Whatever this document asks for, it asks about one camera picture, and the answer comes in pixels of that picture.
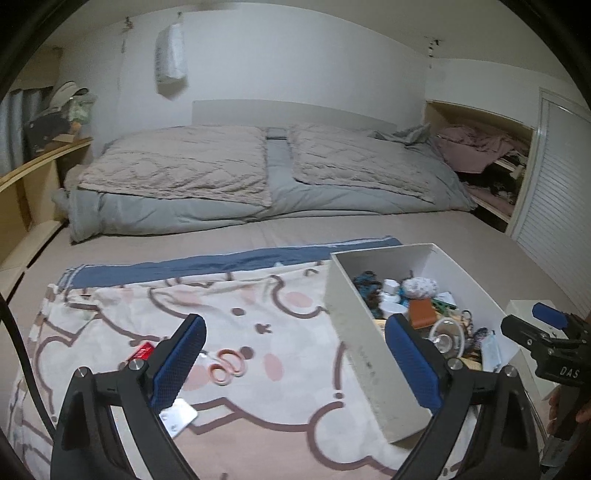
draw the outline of screw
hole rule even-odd
[[[78,378],[84,378],[86,375],[88,375],[88,372],[89,372],[88,368],[80,367],[80,368],[76,368],[74,375],[77,376]]]
[[[513,365],[507,365],[505,367],[505,375],[507,377],[516,377],[517,376],[517,369]]]
[[[143,366],[144,366],[144,361],[141,358],[134,358],[128,364],[128,367],[134,371],[141,370],[141,368]]]
[[[460,370],[464,366],[464,363],[459,358],[450,358],[447,361],[447,366],[452,370]]]

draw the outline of finger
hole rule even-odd
[[[553,435],[556,432],[556,420],[552,420],[546,427],[548,435]]]
[[[579,423],[584,423],[591,420],[591,402],[587,403],[579,410],[576,416],[576,420]]]
[[[552,390],[552,393],[550,394],[550,398],[548,399],[548,403],[550,405],[558,405],[559,399],[560,399],[560,387],[556,387],[554,390]]]

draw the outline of white door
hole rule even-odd
[[[585,317],[591,310],[591,113],[542,91],[534,149],[511,236]]]

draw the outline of blue gripper pad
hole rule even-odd
[[[548,307],[540,302],[534,305],[531,309],[531,314],[538,320],[560,330],[566,328],[569,324],[569,321],[563,312]]]
[[[186,326],[185,323],[179,327],[177,333],[170,340],[164,340],[156,347],[158,349],[164,342],[176,341],[164,363],[154,375],[150,406],[156,414],[173,404],[195,360],[201,353],[203,345],[205,345],[207,336],[205,320],[199,315],[190,315],[185,322],[190,322],[190,325],[180,338],[176,339],[175,337],[179,330]],[[148,363],[156,353],[157,351],[152,353]]]
[[[429,365],[394,315],[386,320],[384,333],[386,344],[390,348],[392,355],[394,355],[418,404],[428,408],[435,415],[441,408],[443,400],[439,391],[439,378],[431,365]]]

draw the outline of hand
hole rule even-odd
[[[548,431],[548,434],[553,435],[556,432],[556,428],[558,425],[556,425],[556,417],[558,416],[558,402],[560,401],[560,387],[556,387],[554,389],[554,391],[552,392],[552,394],[550,395],[550,398],[548,399],[548,402],[550,403],[550,415],[549,415],[549,420],[550,423],[548,424],[548,427],[546,428],[546,430]],[[585,423],[586,421],[591,420],[591,401],[587,402],[585,405],[583,405],[583,407],[577,412],[577,416],[576,416],[576,421],[578,423]]]

